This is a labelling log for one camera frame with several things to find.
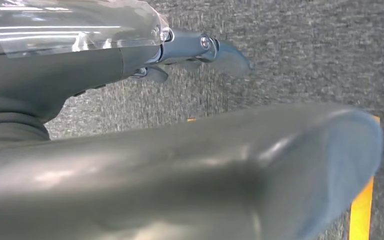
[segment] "gray padded arm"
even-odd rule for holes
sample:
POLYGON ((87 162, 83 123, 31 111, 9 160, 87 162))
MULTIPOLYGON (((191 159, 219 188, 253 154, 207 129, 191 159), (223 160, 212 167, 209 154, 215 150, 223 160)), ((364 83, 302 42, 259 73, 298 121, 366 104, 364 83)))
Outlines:
POLYGON ((0 240, 313 239, 383 147, 371 115, 333 104, 58 141, 27 129, 0 140, 0 240))

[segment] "transparent plastic cover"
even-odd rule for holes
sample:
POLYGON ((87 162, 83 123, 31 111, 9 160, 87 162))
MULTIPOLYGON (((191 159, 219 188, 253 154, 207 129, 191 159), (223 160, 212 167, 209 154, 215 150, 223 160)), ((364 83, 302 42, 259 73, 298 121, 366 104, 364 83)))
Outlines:
POLYGON ((160 45, 167 19, 140 0, 0 0, 0 55, 160 45))

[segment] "yellow tape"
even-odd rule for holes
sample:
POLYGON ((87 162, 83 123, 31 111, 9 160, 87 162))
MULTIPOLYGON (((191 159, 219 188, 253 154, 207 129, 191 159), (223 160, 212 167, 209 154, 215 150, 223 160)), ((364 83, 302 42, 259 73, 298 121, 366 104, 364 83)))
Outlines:
POLYGON ((374 178, 372 177, 363 191, 352 202, 349 220, 349 240, 369 240, 370 238, 373 183, 374 178))

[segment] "orange mark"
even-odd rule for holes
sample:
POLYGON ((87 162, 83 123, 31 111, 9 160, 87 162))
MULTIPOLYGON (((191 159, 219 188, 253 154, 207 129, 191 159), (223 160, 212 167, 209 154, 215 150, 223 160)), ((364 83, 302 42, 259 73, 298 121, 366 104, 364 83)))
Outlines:
POLYGON ((357 196, 351 205, 351 217, 349 221, 349 240, 369 240, 370 220, 372 214, 374 178, 370 178, 363 191, 357 196))

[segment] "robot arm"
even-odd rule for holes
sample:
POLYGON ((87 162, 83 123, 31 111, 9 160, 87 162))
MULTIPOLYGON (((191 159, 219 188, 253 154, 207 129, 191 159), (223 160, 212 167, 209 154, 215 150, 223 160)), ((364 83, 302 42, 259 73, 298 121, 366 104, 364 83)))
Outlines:
POLYGON ((313 239, 379 167, 378 123, 334 104, 49 141, 69 97, 179 63, 251 69, 141 1, 0 1, 0 240, 313 239))

